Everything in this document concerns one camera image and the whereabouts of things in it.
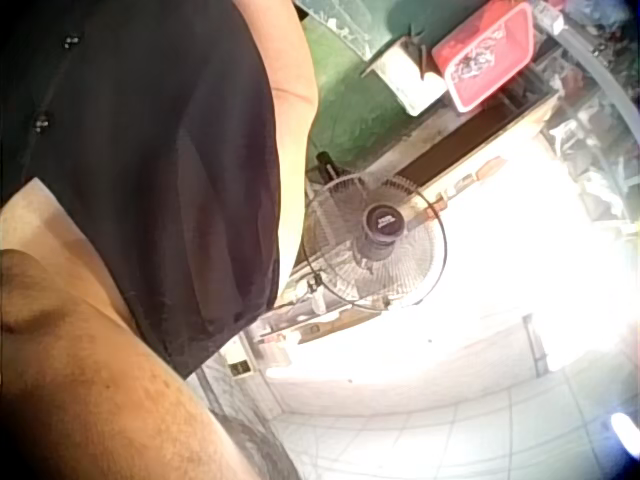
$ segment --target person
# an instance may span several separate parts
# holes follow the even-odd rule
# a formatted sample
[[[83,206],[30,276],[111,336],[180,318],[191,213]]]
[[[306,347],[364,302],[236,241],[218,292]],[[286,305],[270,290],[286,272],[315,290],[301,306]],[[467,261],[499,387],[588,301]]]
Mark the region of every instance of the person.
[[[256,478],[182,378],[295,261],[318,94],[291,0],[32,0],[5,26],[0,463]]]

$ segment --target fan logo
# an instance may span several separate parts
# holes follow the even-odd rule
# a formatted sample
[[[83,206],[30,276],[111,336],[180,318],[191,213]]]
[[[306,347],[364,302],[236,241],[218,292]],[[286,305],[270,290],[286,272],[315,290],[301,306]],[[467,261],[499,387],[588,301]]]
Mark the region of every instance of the fan logo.
[[[389,225],[390,223],[395,222],[396,219],[393,215],[385,215],[382,218],[378,219],[378,228],[382,228],[384,226]]]

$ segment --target dark fabric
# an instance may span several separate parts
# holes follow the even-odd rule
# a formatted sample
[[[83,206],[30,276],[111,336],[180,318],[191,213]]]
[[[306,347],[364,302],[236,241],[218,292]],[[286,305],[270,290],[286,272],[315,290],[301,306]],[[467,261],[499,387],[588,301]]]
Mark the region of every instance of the dark fabric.
[[[42,180],[189,375],[278,285],[273,101],[242,17],[230,0],[46,0],[1,67],[3,203]]]

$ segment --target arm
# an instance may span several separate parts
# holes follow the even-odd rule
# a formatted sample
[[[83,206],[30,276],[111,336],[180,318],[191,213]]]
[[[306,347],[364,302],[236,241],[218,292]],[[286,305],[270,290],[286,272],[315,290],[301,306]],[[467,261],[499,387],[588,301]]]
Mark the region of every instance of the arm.
[[[280,290],[289,279],[304,223],[307,138],[318,107],[311,55],[291,0],[234,0],[264,61],[273,94],[280,157]]]
[[[11,442],[42,478],[257,480],[131,331],[25,253],[0,251],[0,267],[0,444]]]

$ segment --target electric fan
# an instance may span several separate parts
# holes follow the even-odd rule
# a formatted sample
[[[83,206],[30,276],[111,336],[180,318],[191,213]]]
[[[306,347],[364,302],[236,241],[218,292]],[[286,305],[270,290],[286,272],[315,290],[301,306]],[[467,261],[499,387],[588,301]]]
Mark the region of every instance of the electric fan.
[[[422,301],[447,259],[440,216],[417,187],[368,173],[339,177],[314,195],[302,248],[327,290],[373,311]]]

